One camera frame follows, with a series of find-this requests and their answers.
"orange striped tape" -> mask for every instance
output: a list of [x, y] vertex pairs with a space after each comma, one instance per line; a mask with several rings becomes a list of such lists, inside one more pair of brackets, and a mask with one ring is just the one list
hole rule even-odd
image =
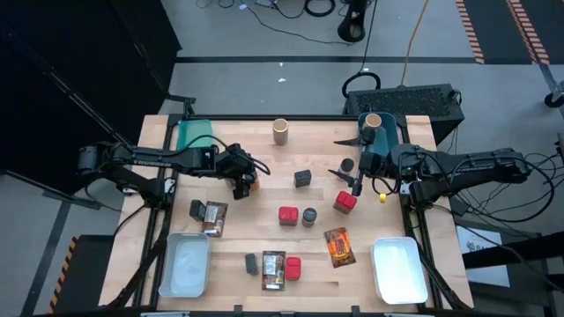
[[506, 0], [509, 10], [513, 15], [513, 19], [519, 29], [519, 33], [521, 34], [521, 38], [523, 39], [523, 43], [529, 50], [529, 54], [531, 55], [531, 59], [534, 63], [543, 63], [543, 64], [550, 64], [550, 58], [543, 47], [543, 44], [540, 42], [540, 39], [535, 31], [535, 28], [532, 26], [529, 17], [527, 16], [527, 12], [523, 8], [520, 0]]
[[61, 295], [61, 289], [63, 288], [63, 283], [67, 272], [69, 271], [69, 265], [71, 265], [72, 254], [75, 247], [77, 246], [79, 235], [72, 237], [67, 254], [64, 257], [63, 268], [61, 269], [61, 274], [56, 281], [55, 291], [53, 291], [53, 296], [51, 297], [51, 302], [49, 303], [49, 308], [47, 313], [54, 313], [56, 303], [59, 300], [59, 295]]
[[466, 4], [464, 4], [464, 0], [456, 0], [456, 7], [458, 9], [458, 14], [460, 14], [460, 19], [462, 20], [464, 30], [466, 31], [466, 36], [468, 36], [468, 41], [470, 42], [470, 47], [472, 49], [472, 53], [474, 54], [474, 59], [476, 59], [476, 63], [484, 63], [482, 48], [479, 46], [476, 33], [474, 33], [474, 27], [472, 26], [472, 22], [470, 21], [470, 16], [468, 15], [468, 11], [466, 10]]

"dark floor mat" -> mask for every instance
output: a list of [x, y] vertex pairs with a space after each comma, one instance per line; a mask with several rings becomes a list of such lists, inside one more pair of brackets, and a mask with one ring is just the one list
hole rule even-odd
[[564, 2], [520, 0], [551, 64], [564, 64]]
[[478, 63], [564, 63], [562, 0], [456, 0]]
[[50, 303], [50, 312], [76, 313], [96, 309], [114, 237], [81, 235], [72, 239]]
[[464, 7], [484, 56], [484, 63], [532, 63], [531, 53], [505, 0], [465, 0]]

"yellow cable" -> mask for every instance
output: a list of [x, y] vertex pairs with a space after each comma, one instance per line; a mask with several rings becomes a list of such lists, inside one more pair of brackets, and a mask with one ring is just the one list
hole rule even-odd
[[409, 64], [409, 54], [412, 51], [412, 44], [413, 39], [415, 39], [415, 33], [417, 33], [417, 29], [419, 28], [419, 24], [423, 19], [423, 15], [425, 14], [425, 10], [427, 9], [427, 5], [429, 4], [429, 0], [425, 0], [425, 4], [423, 4], [423, 9], [419, 15], [419, 19], [417, 20], [417, 24], [415, 25], [415, 29], [413, 30], [412, 38], [409, 40], [409, 46], [407, 47], [407, 55], [405, 56], [405, 63], [404, 63], [404, 73], [402, 74], [402, 82], [401, 85], [404, 84], [405, 73], [407, 72], [407, 64]]

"red cube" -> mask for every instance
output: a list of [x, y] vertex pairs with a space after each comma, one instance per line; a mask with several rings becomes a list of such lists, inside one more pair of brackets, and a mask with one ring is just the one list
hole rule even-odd
[[295, 207], [280, 207], [278, 210], [278, 222], [280, 225], [297, 225], [300, 212]]
[[298, 257], [286, 258], [286, 279], [297, 281], [301, 275], [301, 260]]
[[354, 205], [356, 205], [356, 197], [341, 190], [333, 203], [333, 208], [348, 215]]

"orange package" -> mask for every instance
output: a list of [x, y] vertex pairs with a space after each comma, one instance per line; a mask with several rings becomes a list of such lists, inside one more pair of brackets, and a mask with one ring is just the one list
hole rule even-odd
[[331, 262], [333, 268], [343, 265], [356, 263], [349, 233], [345, 228], [337, 228], [325, 232], [325, 240], [327, 240], [327, 248], [331, 254]]

